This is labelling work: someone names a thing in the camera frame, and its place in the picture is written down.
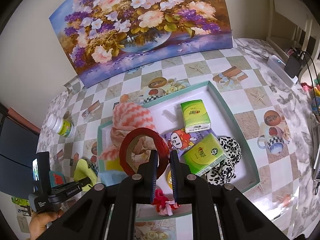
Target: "silver rivet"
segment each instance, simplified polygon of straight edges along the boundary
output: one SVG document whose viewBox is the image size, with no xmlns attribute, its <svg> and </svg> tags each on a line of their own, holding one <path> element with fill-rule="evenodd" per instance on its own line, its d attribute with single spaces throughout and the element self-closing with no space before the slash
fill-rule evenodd
<svg viewBox="0 0 320 240">
<path fill-rule="evenodd" d="M 103 190 L 104 189 L 104 185 L 102 183 L 96 184 L 96 185 L 94 185 L 94 189 L 96 191 Z"/>
<path fill-rule="evenodd" d="M 197 176 L 194 175 L 194 174 L 188 174 L 188 175 L 187 175 L 187 179 L 188 179 L 188 180 L 195 180 L 196 178 L 197 178 Z"/>
<path fill-rule="evenodd" d="M 141 178 L 142 178 L 142 176 L 138 173 L 132 175 L 132 179 L 134 179 L 134 180 L 139 180 Z"/>
<path fill-rule="evenodd" d="M 233 190 L 233 189 L 235 188 L 235 186 L 233 186 L 233 184 L 231 184 L 231 183 L 226 183 L 226 184 L 224 185 L 224 188 L 225 188 L 226 190 Z"/>
</svg>

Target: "pill bottle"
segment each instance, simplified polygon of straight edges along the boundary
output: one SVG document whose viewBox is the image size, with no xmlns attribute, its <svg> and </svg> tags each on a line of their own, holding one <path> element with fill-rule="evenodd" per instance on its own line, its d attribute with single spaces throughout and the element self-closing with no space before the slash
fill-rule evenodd
<svg viewBox="0 0 320 240">
<path fill-rule="evenodd" d="M 54 114 L 50 114 L 47 122 L 49 129 L 52 129 L 58 135 L 69 138 L 73 136 L 75 132 L 75 127 L 73 124 L 61 117 L 57 117 Z"/>
</svg>

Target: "leopard print scrunchie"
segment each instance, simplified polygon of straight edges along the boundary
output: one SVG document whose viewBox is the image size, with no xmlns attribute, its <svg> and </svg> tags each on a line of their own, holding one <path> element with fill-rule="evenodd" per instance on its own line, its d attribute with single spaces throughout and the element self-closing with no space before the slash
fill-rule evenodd
<svg viewBox="0 0 320 240">
<path fill-rule="evenodd" d="M 210 184 L 222 186 L 236 177 L 235 165 L 240 161 L 242 152 L 238 142 L 231 137 L 220 137 L 219 142 L 229 155 L 204 176 Z"/>
</svg>

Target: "power strip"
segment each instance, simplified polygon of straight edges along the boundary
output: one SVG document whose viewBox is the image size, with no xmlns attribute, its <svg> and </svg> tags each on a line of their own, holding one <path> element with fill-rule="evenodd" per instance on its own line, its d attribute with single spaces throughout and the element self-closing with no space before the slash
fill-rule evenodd
<svg viewBox="0 0 320 240">
<path fill-rule="evenodd" d="M 269 57 L 267 65 L 283 80 L 283 82 L 289 88 L 292 88 L 298 82 L 297 76 L 291 78 L 284 71 L 285 63 L 282 62 L 276 55 L 272 55 Z"/>
</svg>

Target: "red tape roll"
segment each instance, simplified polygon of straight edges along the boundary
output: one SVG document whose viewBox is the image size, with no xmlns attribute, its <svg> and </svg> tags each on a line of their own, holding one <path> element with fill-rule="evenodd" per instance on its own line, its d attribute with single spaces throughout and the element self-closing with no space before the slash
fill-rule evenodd
<svg viewBox="0 0 320 240">
<path fill-rule="evenodd" d="M 170 152 L 167 144 L 164 142 L 162 137 L 157 132 L 149 128 L 137 128 L 127 134 L 120 147 L 120 165 L 123 168 L 124 172 L 129 176 L 137 173 L 137 171 L 133 170 L 133 168 L 135 167 L 132 163 L 131 153 L 137 145 L 139 139 L 143 136 L 148 136 L 153 139 L 153 142 L 155 143 L 157 152 L 159 154 L 159 165 L 157 169 L 158 179 L 164 173 L 165 169 L 168 166 Z"/>
</svg>

